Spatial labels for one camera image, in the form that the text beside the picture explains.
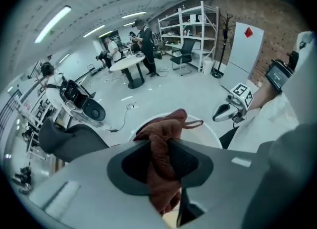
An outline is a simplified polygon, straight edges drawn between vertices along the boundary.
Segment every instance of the coat rack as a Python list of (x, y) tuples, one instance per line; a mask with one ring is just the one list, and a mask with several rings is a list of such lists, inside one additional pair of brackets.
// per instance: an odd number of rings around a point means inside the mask
[(212, 70), (212, 76), (215, 77), (215, 78), (221, 78), (222, 77), (222, 74), (220, 74), (220, 66), (221, 66), (221, 63), (222, 63), (222, 58), (223, 58), (223, 54), (224, 54), (224, 50), (226, 49), (226, 43), (227, 43), (227, 39), (228, 39), (228, 31), (230, 31), (230, 27), (232, 26), (235, 26), (235, 25), (230, 25), (229, 26), (229, 21), (230, 19), (233, 17), (233, 15), (229, 15), (227, 13), (227, 17), (224, 17), (220, 14), (220, 16), (224, 19), (223, 21), (223, 24), (224, 24), (224, 29), (223, 29), (223, 46), (222, 46), (222, 52), (221, 52), (221, 57), (220, 57), (220, 61), (219, 61), (219, 65), (218, 65), (218, 68), (217, 69), (213, 69)]

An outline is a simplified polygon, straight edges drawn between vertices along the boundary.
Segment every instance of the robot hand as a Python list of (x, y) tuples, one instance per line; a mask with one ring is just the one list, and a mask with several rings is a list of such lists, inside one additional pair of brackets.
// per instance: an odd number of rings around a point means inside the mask
[(219, 122), (232, 119), (235, 123), (243, 121), (243, 116), (253, 100), (250, 88), (242, 83), (237, 84), (230, 90), (224, 102), (218, 104), (213, 111), (213, 121)]

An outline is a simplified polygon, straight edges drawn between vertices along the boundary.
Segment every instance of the white ceiling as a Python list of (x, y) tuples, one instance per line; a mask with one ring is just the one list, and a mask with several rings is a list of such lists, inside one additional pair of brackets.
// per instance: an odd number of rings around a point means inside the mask
[[(0, 49), (0, 86), (4, 87), (25, 68), (58, 50), (116, 30), (135, 17), (127, 14), (146, 10), (149, 20), (182, 0), (21, 0), (8, 19)], [(34, 40), (48, 21), (65, 5), (72, 11), (39, 44)], [(89, 31), (104, 29), (83, 38)]]

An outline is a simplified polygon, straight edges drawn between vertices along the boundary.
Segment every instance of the red sticker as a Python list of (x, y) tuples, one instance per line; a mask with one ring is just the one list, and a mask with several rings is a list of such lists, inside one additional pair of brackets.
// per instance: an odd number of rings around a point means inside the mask
[(250, 37), (250, 36), (253, 34), (253, 32), (252, 32), (252, 30), (250, 29), (250, 27), (248, 27), (248, 29), (245, 31), (244, 34), (245, 34), (246, 37), (248, 38), (248, 37)]

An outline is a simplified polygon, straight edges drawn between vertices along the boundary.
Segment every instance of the black strap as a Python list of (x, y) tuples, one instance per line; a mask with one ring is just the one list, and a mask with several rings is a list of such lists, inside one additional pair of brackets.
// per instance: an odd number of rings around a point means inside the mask
[(47, 88), (60, 89), (60, 86), (57, 86), (57, 85), (54, 85), (54, 84), (48, 84)]

